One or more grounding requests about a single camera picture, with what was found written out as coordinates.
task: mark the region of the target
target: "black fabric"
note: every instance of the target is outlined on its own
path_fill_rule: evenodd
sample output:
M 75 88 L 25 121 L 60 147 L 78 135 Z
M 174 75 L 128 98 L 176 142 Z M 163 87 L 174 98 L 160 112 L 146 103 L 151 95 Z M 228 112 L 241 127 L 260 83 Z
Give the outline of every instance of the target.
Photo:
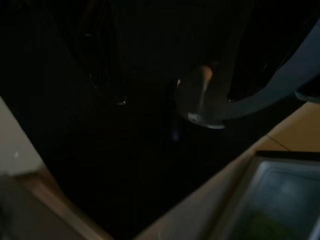
M 164 82 L 201 59 L 219 25 L 210 2 L 126 3 L 116 15 L 127 105 L 96 94 L 41 1 L 1 15 L 1 96 L 65 194 L 116 240 L 136 236 L 303 104 L 289 97 L 225 130 L 175 116 Z
M 97 105 L 46 163 L 67 196 L 117 240 L 132 239 L 303 102 L 287 98 L 225 130 L 178 119 L 155 92 L 135 106 Z

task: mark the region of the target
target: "white wall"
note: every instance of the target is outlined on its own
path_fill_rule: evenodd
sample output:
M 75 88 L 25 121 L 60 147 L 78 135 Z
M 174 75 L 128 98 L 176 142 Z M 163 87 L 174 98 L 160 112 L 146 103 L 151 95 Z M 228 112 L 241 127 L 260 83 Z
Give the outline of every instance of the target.
M 39 154 L 0 97 L 0 172 L 22 174 L 40 165 Z

